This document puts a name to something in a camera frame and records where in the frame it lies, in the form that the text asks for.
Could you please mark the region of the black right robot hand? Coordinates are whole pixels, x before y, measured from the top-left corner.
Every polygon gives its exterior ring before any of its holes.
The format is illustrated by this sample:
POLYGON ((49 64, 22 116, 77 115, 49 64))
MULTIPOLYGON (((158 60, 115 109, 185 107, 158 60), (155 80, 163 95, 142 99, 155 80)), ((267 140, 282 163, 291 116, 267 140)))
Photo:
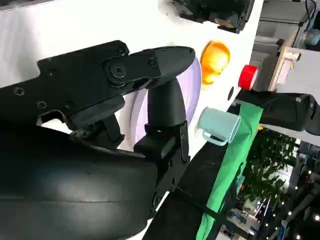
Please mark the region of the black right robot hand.
POLYGON ((124 240, 189 162, 177 76, 187 46, 130 53, 115 40, 38 61, 0 90, 0 237, 124 240))

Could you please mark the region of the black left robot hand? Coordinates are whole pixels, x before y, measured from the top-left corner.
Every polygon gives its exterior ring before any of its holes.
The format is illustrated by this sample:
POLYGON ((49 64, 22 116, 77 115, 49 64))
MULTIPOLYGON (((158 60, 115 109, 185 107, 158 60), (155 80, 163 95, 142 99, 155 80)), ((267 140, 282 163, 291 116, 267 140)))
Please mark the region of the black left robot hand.
POLYGON ((210 22, 218 29, 239 34, 251 16, 254 0, 170 0, 176 14, 191 22, 210 22))

